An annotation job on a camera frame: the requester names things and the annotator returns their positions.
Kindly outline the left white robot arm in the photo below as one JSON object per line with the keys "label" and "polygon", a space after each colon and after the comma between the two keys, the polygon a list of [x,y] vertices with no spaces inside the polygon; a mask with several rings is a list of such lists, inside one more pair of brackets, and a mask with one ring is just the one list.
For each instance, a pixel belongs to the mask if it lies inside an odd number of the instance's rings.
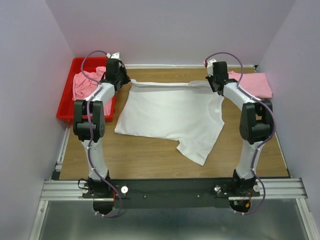
{"label": "left white robot arm", "polygon": [[106,59],[106,71],[97,82],[97,89],[83,100],[74,103],[73,132],[81,141],[89,166],[87,189],[111,192],[119,197],[118,190],[110,183],[109,170],[104,160],[102,138],[106,131],[105,104],[123,85],[131,81],[124,63],[118,56]]}

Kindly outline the white t shirt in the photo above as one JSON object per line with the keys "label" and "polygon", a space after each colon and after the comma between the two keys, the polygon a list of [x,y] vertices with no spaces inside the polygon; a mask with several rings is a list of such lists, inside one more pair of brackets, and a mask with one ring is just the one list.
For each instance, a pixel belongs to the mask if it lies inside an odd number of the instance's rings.
{"label": "white t shirt", "polygon": [[178,141],[177,150],[203,166],[225,124],[224,97],[206,81],[131,82],[114,132]]}

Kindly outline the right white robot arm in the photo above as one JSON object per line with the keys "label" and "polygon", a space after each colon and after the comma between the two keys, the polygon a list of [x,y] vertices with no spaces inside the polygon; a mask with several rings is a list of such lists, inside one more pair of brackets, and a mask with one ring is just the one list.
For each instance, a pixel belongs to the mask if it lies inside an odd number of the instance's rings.
{"label": "right white robot arm", "polygon": [[225,61],[213,59],[205,61],[204,65],[212,91],[229,99],[241,110],[239,133],[243,145],[239,164],[226,190],[234,195],[244,194],[253,189],[262,148],[274,134],[273,105],[269,100],[251,95],[237,80],[229,78]]}

